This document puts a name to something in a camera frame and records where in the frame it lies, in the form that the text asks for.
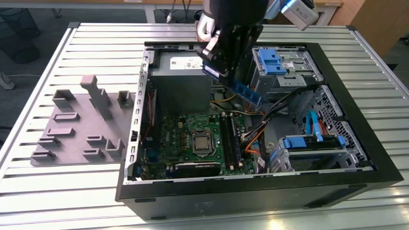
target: slotted metal surface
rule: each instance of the slotted metal surface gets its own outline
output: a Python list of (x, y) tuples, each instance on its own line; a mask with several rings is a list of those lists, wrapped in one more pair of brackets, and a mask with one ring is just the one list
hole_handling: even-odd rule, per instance
[[(0, 152), (0, 229), (76, 229), (134, 225), (176, 229), (403, 229), (409, 180), (338, 205), (233, 216), (144, 222), (113, 201), (118, 164), (32, 167), (29, 157), (52, 113), (56, 89), (85, 93), (96, 74), (106, 92), (134, 92), (145, 41), (194, 41), (193, 25), (82, 23), (68, 29)], [(354, 97), (403, 178), (409, 179), (407, 91), (357, 33), (341, 26), (265, 26), (258, 41), (317, 42)]]

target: floor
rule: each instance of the floor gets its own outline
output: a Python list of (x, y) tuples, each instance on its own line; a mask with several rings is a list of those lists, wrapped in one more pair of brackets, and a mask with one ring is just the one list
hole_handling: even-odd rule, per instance
[[(33, 42), (40, 49), (41, 57), (29, 64), (16, 64), (0, 52), (0, 70), (6, 75), (30, 74), (41, 75), (49, 58), (57, 47), (60, 39), (69, 22), (84, 23), (145, 23), (142, 10), (62, 10), (62, 17), (54, 18), (50, 9), (30, 9), (33, 19), (41, 31), (41, 35)], [(193, 11), (189, 11), (188, 22), (193, 22)], [(156, 10), (156, 22), (165, 23), (165, 14)], [(173, 13), (173, 21), (182, 21), (184, 12)], [(409, 46), (399, 41), (385, 57), (387, 64), (397, 64), (394, 73), (401, 81), (409, 86)], [(0, 89), (0, 126), (13, 126), (20, 115), (28, 97), (36, 86), (38, 77), (14, 76), (10, 77), (16, 83), (16, 88), (10, 91)], [(0, 129), (0, 140), (5, 140), (8, 131)]]

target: motherboard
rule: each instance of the motherboard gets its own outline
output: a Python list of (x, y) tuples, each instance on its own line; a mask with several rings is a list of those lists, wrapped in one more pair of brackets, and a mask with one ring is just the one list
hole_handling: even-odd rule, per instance
[[(236, 135), (245, 132), (244, 116), (232, 116)], [(226, 147), (222, 115), (184, 115), (165, 116), (161, 120), (160, 148), (148, 149), (145, 159), (148, 164), (145, 171), (150, 179), (169, 179), (177, 177), (176, 169), (185, 170), (184, 176), (251, 174), (251, 157), (242, 157), (233, 163), (234, 151), (224, 150)], [(206, 172), (197, 172), (197, 168), (206, 168)]]

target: black case frame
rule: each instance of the black case frame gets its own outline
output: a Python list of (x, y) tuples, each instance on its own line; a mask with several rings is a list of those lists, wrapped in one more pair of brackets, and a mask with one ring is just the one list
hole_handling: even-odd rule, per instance
[[(146, 42), (145, 46), (174, 49), (201, 42)], [(121, 161), (116, 201), (142, 219), (261, 212), (291, 208), (331, 206), (366, 190), (385, 188), (403, 180), (346, 90), (335, 70), (315, 43), (257, 43), (254, 46), (303, 46), (343, 112), (373, 171), (206, 180), (182, 183), (122, 185)]]

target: white sticker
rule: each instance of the white sticker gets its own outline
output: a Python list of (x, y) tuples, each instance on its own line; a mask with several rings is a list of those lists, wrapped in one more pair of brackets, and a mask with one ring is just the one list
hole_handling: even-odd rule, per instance
[(206, 71), (209, 71), (210, 74), (213, 74), (214, 77), (218, 77), (218, 73), (217, 73), (209, 66), (204, 66), (204, 69), (205, 69)]
[(293, 65), (293, 63), (282, 63), (282, 67), (283, 68), (293, 68), (294, 67), (294, 65)]
[(204, 61), (198, 56), (170, 58), (170, 69), (201, 69), (202, 65)]
[(261, 159), (261, 157), (258, 157), (257, 162), (259, 166), (263, 168), (263, 166), (266, 165), (266, 162), (263, 161), (263, 159)]

